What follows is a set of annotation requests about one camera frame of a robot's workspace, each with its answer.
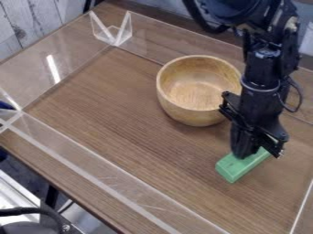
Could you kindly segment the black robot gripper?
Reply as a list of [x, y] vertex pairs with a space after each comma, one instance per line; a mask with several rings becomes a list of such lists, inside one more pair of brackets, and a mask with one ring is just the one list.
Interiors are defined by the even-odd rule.
[[235, 158], [245, 159], [264, 148], [280, 158], [289, 141], [278, 119], [289, 94], [288, 81], [269, 90], [254, 89], [245, 81], [241, 85], [239, 95], [230, 91], [221, 95], [221, 113], [231, 121], [231, 152]]

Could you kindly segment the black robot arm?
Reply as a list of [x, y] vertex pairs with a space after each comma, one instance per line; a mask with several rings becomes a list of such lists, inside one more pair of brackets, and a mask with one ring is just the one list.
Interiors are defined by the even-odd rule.
[[221, 34], [231, 29], [242, 34], [245, 73], [241, 92], [226, 91], [221, 114], [231, 121], [231, 152], [245, 159], [265, 149], [280, 157], [289, 134], [280, 114], [297, 112], [286, 100], [298, 84], [298, 14], [292, 0], [182, 0], [201, 28]]

